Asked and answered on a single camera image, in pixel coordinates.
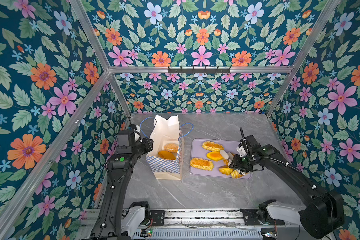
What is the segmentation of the sugared bread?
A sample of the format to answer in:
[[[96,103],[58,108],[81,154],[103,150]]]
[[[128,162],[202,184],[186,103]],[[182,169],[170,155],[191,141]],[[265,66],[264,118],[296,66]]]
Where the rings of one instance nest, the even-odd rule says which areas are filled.
[[[220,152],[221,150],[224,150],[223,145],[211,141],[203,142],[202,147],[211,152]]]

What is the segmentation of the ridged long bread roll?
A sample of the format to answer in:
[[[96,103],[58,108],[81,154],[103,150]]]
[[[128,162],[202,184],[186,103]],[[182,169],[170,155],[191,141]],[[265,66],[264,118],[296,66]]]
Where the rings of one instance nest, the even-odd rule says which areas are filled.
[[[231,173],[231,177],[232,179],[239,179],[241,177],[243,177],[244,175],[240,174],[237,170],[234,170],[232,173]]]

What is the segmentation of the lavender plastic tray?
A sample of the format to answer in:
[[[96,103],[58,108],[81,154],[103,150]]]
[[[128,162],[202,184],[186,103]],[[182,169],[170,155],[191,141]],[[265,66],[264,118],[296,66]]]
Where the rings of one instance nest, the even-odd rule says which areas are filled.
[[[238,145],[240,143],[240,142],[226,141],[226,140],[194,139],[192,141],[191,159],[201,158],[201,159],[209,160],[207,158],[207,153],[209,153],[210,151],[205,150],[202,147],[202,144],[206,141],[220,144],[224,147],[224,150],[227,153],[233,153],[233,154],[237,153],[236,148],[238,147]],[[196,169],[194,167],[190,167],[190,173],[193,175],[204,176],[204,177],[215,177],[215,178],[226,178],[226,179],[232,178],[231,175],[229,175],[229,176],[224,175],[219,171],[219,168],[225,165],[223,160],[213,161],[213,164],[214,164],[214,168],[211,171],[200,170],[200,169]]]

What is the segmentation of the round orange bun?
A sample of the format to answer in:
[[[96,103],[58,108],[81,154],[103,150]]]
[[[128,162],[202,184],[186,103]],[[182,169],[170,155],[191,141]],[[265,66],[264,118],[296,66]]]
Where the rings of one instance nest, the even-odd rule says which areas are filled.
[[[179,145],[175,143],[167,143],[164,145],[164,150],[170,153],[177,153],[179,150]]]

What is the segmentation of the checkered paper bag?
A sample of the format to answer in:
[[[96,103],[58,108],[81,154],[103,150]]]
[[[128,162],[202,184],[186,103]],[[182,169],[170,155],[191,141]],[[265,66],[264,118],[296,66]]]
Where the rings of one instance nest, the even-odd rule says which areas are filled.
[[[149,139],[154,141],[153,150],[146,156],[149,167],[158,180],[180,181],[185,136],[194,129],[194,125],[191,123],[181,125],[178,116],[165,119],[157,115],[152,119],[153,131]]]

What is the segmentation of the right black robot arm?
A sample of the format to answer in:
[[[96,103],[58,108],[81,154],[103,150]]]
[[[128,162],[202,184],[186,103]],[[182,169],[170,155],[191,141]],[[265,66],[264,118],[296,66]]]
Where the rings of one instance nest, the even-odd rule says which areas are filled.
[[[259,204],[257,218],[260,223],[275,220],[290,222],[303,227],[315,239],[321,239],[333,233],[345,223],[344,200],[335,190],[328,191],[315,184],[300,170],[293,167],[273,146],[239,146],[238,153],[228,154],[220,151],[223,158],[229,160],[230,168],[240,174],[268,169],[280,178],[301,199],[301,206],[288,205],[277,200],[268,200]]]

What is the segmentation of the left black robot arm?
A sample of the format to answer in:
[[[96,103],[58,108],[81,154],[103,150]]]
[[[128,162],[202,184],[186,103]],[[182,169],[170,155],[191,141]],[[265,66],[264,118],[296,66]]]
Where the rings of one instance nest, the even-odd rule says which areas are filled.
[[[122,213],[128,184],[137,160],[153,150],[154,141],[143,138],[134,144],[119,143],[116,153],[109,159],[107,189],[90,240],[131,240],[132,235],[122,229]]]

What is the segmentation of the small yellow bun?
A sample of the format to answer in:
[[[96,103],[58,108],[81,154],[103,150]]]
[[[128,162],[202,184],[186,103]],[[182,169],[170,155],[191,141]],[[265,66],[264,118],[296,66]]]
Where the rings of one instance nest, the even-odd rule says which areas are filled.
[[[223,175],[231,175],[234,170],[229,168],[228,166],[222,166],[219,168],[219,172]]]

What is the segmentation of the oval orange glazed bun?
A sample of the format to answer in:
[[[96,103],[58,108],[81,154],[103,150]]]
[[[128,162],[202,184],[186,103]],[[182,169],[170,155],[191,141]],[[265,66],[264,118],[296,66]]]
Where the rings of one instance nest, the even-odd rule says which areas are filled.
[[[215,161],[215,162],[218,162],[218,161],[221,161],[224,159],[224,157],[218,151],[209,152],[209,153],[207,153],[206,156],[209,160]]]

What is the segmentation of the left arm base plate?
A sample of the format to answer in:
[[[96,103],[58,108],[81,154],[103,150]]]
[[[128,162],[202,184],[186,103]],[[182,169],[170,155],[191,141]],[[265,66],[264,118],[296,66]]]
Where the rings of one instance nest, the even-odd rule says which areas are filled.
[[[162,227],[164,226],[166,211],[165,210],[151,210],[151,223],[150,227]]]

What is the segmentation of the small croissant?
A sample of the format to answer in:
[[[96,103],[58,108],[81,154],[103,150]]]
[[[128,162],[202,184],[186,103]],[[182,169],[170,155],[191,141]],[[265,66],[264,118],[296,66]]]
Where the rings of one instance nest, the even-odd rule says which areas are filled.
[[[165,159],[165,160],[175,160],[176,159],[176,156],[173,153],[171,153],[169,151],[165,151],[165,150],[159,151],[158,156],[161,159]]]

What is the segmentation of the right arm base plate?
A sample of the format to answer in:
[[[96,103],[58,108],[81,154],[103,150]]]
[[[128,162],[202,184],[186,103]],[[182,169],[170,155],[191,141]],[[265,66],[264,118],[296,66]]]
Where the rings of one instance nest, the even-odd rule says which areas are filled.
[[[246,226],[285,226],[282,220],[264,220],[261,221],[258,216],[258,209],[240,209]]]

